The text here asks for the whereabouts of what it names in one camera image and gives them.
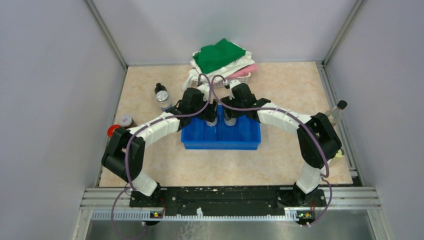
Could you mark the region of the black-capped squeeze bottle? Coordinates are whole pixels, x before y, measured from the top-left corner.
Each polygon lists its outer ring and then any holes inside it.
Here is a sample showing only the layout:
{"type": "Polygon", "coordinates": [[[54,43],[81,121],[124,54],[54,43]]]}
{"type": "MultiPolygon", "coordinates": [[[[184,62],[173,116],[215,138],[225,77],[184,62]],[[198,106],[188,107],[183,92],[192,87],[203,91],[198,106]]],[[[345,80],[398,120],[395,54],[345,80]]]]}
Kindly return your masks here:
{"type": "Polygon", "coordinates": [[[213,121],[205,121],[205,124],[208,126],[208,127],[214,127],[214,126],[216,126],[217,125],[217,123],[218,123],[218,119],[217,118],[215,118],[213,121]]]}
{"type": "Polygon", "coordinates": [[[229,118],[229,119],[224,119],[224,123],[226,126],[232,127],[237,123],[237,119],[236,118],[229,118]]]}

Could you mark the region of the blue plastic divided tray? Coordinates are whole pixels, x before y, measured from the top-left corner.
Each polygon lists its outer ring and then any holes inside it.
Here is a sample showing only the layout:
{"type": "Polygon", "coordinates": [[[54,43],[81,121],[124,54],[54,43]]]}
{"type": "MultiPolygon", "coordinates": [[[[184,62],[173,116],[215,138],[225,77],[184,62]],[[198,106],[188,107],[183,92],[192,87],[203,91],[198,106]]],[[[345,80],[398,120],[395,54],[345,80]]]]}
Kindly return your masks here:
{"type": "Polygon", "coordinates": [[[194,118],[182,129],[180,140],[188,150],[257,150],[261,143],[261,127],[246,116],[238,118],[233,126],[226,125],[223,108],[219,105],[215,126],[194,118]]]}

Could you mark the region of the silver-lidded clear shaker bottle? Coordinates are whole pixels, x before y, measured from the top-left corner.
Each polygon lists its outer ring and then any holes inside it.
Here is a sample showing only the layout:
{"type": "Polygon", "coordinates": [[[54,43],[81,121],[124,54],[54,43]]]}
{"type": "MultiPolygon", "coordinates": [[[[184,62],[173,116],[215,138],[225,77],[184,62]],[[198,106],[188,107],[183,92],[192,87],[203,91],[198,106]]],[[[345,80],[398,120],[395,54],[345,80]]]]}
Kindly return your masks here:
{"type": "Polygon", "coordinates": [[[160,109],[165,112],[170,109],[173,104],[169,93],[166,90],[161,90],[156,93],[156,100],[159,104],[160,109]]]}

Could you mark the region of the tall dark sauce bottle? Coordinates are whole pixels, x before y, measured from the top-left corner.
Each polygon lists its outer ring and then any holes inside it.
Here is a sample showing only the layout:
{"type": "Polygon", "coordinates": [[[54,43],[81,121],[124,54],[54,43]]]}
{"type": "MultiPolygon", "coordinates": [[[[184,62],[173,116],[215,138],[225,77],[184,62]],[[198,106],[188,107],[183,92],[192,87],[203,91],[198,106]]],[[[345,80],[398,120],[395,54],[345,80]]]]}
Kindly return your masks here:
{"type": "Polygon", "coordinates": [[[327,110],[325,115],[333,127],[335,127],[342,119],[342,112],[348,106],[345,100],[340,100],[336,106],[327,110]]]}

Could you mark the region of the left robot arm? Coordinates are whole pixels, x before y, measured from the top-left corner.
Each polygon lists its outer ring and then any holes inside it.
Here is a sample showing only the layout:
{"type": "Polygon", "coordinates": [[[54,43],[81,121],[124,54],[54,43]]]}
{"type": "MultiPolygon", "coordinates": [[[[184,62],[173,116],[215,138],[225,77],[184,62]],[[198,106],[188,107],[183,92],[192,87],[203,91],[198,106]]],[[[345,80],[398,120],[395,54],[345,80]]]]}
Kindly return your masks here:
{"type": "Polygon", "coordinates": [[[147,147],[158,140],[187,127],[194,118],[212,117],[217,102],[211,102],[211,87],[203,84],[187,88],[176,106],[167,109],[153,120],[132,128],[118,127],[110,137],[101,159],[104,168],[141,193],[149,207],[160,202],[160,184],[143,171],[147,147]]]}

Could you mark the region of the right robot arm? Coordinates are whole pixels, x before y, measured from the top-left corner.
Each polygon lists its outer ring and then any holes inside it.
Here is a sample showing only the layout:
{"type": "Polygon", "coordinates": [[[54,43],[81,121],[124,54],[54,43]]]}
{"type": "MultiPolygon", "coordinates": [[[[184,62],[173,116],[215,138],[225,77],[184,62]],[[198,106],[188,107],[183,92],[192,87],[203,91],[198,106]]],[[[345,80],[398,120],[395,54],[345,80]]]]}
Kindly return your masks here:
{"type": "Polygon", "coordinates": [[[314,198],[321,178],[329,176],[329,164],[342,148],[341,140],[324,113],[308,115],[281,108],[269,99],[257,99],[246,83],[237,80],[227,86],[230,94],[221,98],[227,120],[245,116],[261,124],[282,129],[297,137],[304,164],[285,205],[307,206],[314,198]]]}

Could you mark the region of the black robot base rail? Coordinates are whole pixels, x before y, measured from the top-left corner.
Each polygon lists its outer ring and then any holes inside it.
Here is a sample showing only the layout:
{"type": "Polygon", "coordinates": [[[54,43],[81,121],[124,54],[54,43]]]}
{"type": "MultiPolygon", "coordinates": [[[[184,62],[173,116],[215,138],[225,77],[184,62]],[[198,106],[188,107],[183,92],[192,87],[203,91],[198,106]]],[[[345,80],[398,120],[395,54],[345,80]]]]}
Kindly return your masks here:
{"type": "Polygon", "coordinates": [[[164,187],[157,200],[122,188],[88,188],[80,204],[94,220],[135,221],[305,221],[321,211],[381,207],[373,187],[320,187],[309,203],[290,203],[290,187],[164,187]]]}

